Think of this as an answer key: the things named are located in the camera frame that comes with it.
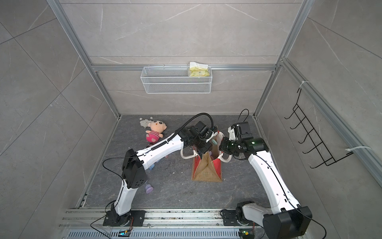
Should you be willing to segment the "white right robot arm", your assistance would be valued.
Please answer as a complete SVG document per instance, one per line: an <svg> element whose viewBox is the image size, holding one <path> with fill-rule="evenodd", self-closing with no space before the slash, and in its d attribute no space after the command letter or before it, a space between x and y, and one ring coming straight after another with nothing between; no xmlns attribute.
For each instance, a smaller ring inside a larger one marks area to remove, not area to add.
<svg viewBox="0 0 382 239"><path fill-rule="evenodd" d="M248 122L233 124L228 129L219 150L230 157L244 156L255 169L268 196L270 207L254 202L239 203L237 220L264 228L270 239L293 239L303 236L312 220L312 212L292 195L278 172L270 150L262 138L253 137Z"/></svg>

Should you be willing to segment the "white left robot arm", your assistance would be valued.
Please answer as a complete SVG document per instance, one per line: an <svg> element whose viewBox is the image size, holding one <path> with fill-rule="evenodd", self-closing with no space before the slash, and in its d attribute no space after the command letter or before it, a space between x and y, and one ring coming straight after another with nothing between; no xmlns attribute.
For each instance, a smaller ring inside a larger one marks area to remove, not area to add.
<svg viewBox="0 0 382 239"><path fill-rule="evenodd" d="M212 149L216 126L208 127L199 121L192 126L183 126L155 145L134 151L130 149L124 158L121 174L121 188L111 211L118 216L128 215L132 201L139 187L147 182L146 170L165 156L193 146L197 152L206 153Z"/></svg>

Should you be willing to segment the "purple hourglass left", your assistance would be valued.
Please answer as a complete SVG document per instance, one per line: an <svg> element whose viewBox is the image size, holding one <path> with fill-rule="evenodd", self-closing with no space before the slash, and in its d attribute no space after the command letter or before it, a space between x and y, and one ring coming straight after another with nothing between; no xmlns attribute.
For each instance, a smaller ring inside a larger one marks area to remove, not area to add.
<svg viewBox="0 0 382 239"><path fill-rule="evenodd" d="M150 193L152 193L153 190L154 190L154 188L153 188L152 185L150 185L150 184L146 184L146 185L145 185L145 192L146 192L146 194L150 194Z"/></svg>

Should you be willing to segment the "pink plush doll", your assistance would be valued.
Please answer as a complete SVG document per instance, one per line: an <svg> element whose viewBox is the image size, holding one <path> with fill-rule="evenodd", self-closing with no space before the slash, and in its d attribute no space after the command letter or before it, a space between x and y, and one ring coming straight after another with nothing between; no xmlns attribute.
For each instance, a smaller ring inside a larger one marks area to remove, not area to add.
<svg viewBox="0 0 382 239"><path fill-rule="evenodd" d="M159 139L163 138L163 132L167 126L160 120L154 120L148 124L149 130L146 131L146 140L149 143L156 143Z"/></svg>

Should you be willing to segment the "white fluffy plush toy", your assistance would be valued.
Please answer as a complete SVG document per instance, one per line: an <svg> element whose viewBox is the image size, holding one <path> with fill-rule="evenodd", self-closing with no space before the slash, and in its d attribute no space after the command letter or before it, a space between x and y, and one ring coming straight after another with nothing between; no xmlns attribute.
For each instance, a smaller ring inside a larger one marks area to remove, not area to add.
<svg viewBox="0 0 382 239"><path fill-rule="evenodd" d="M150 117L150 119L140 118L139 120L140 120L140 122L139 122L140 125L144 128L147 128L147 127L149 127L149 124L152 122L153 118L152 117Z"/></svg>

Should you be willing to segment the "yellow wipes packet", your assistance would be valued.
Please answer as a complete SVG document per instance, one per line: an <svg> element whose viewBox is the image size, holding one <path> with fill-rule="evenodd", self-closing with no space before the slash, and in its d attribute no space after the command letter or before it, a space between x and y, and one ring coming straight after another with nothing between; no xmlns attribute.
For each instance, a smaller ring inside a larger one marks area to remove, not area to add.
<svg viewBox="0 0 382 239"><path fill-rule="evenodd" d="M207 64L190 62L188 76L189 77L209 77L210 76L209 66Z"/></svg>

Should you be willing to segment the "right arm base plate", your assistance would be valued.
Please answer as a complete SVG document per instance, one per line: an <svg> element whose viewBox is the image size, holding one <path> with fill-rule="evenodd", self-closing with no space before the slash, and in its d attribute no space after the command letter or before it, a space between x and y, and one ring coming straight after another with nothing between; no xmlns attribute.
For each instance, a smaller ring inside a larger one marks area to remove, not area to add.
<svg viewBox="0 0 382 239"><path fill-rule="evenodd" d="M244 218L242 213L237 210L222 209L220 211L220 216L222 217L225 226L260 226L253 221Z"/></svg>

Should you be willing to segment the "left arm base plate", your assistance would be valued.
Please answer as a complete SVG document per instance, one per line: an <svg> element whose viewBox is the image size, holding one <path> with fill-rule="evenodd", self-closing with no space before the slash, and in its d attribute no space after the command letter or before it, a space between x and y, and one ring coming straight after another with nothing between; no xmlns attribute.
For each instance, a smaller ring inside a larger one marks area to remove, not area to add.
<svg viewBox="0 0 382 239"><path fill-rule="evenodd" d="M107 211L106 217L103 221L103 226L110 227L142 227L145 219L146 211L130 211L122 216L118 215L115 210Z"/></svg>

